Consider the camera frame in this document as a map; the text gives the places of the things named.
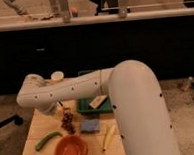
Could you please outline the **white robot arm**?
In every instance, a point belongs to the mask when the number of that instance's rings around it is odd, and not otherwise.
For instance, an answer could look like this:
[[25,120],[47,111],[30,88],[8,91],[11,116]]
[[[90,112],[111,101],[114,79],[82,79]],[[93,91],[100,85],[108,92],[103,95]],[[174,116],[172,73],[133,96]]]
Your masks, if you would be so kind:
[[45,115],[62,100],[108,96],[126,155],[181,155],[162,89],[152,69],[126,60],[56,84],[32,73],[24,78],[17,103]]

